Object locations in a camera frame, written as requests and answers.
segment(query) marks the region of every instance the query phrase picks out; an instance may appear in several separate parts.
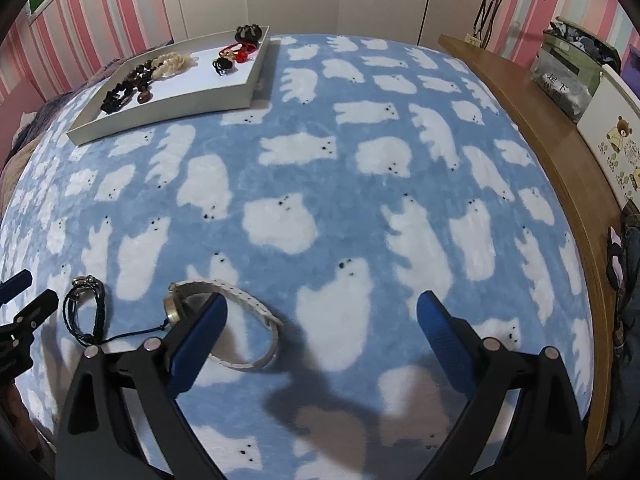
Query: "pink striped wallpaper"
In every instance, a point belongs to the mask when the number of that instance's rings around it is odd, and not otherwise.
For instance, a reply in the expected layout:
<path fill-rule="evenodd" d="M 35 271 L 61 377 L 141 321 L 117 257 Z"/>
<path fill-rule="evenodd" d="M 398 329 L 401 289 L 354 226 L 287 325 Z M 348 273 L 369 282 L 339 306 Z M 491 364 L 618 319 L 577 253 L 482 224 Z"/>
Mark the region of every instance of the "pink striped wallpaper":
<path fill-rule="evenodd" d="M 0 103 L 25 77 L 50 99 L 170 38 L 163 0 L 54 0 L 31 25 L 20 15 L 0 46 Z"/>
<path fill-rule="evenodd" d="M 612 44 L 623 60 L 640 36 L 617 0 L 504 0 L 489 50 L 529 67 L 542 44 L 542 30 L 562 16 Z"/>

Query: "plastic bag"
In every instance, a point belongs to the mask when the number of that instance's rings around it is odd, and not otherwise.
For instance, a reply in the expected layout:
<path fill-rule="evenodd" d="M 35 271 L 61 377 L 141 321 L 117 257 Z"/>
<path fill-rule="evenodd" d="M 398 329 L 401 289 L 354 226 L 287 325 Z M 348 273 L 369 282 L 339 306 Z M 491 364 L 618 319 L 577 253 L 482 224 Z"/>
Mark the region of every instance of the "plastic bag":
<path fill-rule="evenodd" d="M 533 81 L 577 123 L 591 102 L 591 94 L 586 85 L 560 60 L 543 49 L 538 51 L 538 59 L 532 72 Z"/>

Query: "power outlet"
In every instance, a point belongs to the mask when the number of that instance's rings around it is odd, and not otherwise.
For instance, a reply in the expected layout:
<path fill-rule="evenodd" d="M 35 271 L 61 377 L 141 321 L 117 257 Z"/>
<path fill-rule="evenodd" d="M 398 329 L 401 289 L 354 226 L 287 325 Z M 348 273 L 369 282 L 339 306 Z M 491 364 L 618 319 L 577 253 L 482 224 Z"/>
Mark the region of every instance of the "power outlet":
<path fill-rule="evenodd" d="M 479 39 L 479 38 L 476 38 L 475 36 L 472 36 L 471 34 L 467 34 L 467 35 L 466 35 L 465 42 L 466 42 L 466 43 L 469 43 L 469 44 L 472 44 L 473 46 L 476 46 L 476 47 L 478 47 L 478 48 L 479 48 L 479 47 L 480 47 L 480 45 L 481 45 L 481 41 L 480 41 L 480 39 Z"/>

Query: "white box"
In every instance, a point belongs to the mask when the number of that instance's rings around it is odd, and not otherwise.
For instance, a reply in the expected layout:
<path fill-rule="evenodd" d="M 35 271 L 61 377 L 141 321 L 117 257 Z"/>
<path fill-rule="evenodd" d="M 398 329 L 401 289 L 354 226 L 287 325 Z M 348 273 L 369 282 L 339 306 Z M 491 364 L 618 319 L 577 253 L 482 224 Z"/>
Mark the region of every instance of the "white box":
<path fill-rule="evenodd" d="M 218 57 L 222 48 L 236 42 L 235 34 L 233 30 L 181 41 L 145 52 L 124 62 L 71 124 L 67 133 L 69 139 L 76 146 L 80 146 L 144 124 L 206 112 L 248 108 L 268 48 L 269 27 L 262 28 L 260 47 L 251 54 L 250 60 L 235 63 L 235 72 L 220 76 L 211 63 Z M 149 59 L 169 52 L 190 54 L 198 58 L 198 64 L 171 78 L 152 82 L 149 89 L 153 98 L 147 103 L 139 104 L 134 95 L 127 105 L 113 114 L 107 115 L 100 110 L 107 92 L 117 83 L 124 81 L 131 70 Z"/>
<path fill-rule="evenodd" d="M 602 167 L 620 207 L 630 198 L 640 203 L 640 100 L 607 65 L 578 122 L 578 131 Z"/>

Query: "blue blanket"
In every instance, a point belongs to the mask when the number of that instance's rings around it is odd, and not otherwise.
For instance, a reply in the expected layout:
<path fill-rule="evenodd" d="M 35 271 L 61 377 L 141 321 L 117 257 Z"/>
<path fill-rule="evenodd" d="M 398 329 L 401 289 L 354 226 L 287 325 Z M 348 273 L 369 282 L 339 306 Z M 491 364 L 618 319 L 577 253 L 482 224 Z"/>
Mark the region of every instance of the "blue blanket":
<path fill-rule="evenodd" d="M 229 478 L 415 478 L 464 404 L 415 320 L 427 289 L 482 337 L 556 346 L 586 413 L 593 338 L 574 240 L 534 153 L 462 62 L 382 40 L 278 38 L 250 109 L 76 148 L 65 132 L 96 90 L 66 106 L 18 183 L 1 277 L 27 268 L 36 285 L 4 319 L 46 287 L 62 300 L 80 274 L 106 283 L 108 336 L 158 325 L 167 286 L 187 278 L 264 302 L 284 322 L 277 361 L 257 373 L 207 362 L 178 398 Z M 86 332 L 93 315 L 82 307 Z M 61 316 L 18 380 L 52 430 L 81 353 Z M 251 360 L 269 342 L 231 304 L 215 353 Z"/>

